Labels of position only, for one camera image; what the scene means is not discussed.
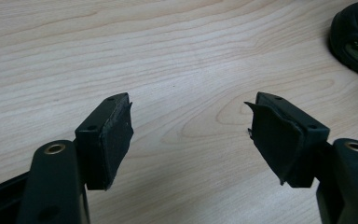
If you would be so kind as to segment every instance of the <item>screw hole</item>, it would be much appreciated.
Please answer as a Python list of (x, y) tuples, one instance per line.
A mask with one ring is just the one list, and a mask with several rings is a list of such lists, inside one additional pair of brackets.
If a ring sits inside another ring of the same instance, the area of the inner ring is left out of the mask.
[(345, 146), (349, 149), (352, 149), (353, 151), (357, 151), (358, 152), (358, 143), (355, 142), (346, 142)]
[(89, 127), (87, 127), (87, 130), (89, 130), (89, 131), (93, 131), (93, 130), (96, 130), (96, 129), (97, 129), (96, 125), (90, 125)]
[(53, 155), (62, 152), (64, 149), (65, 149), (64, 144), (55, 144), (46, 148), (45, 153), (49, 155)]
[(60, 213), (60, 208), (57, 206), (49, 206), (40, 211), (37, 217), (40, 222), (49, 222)]

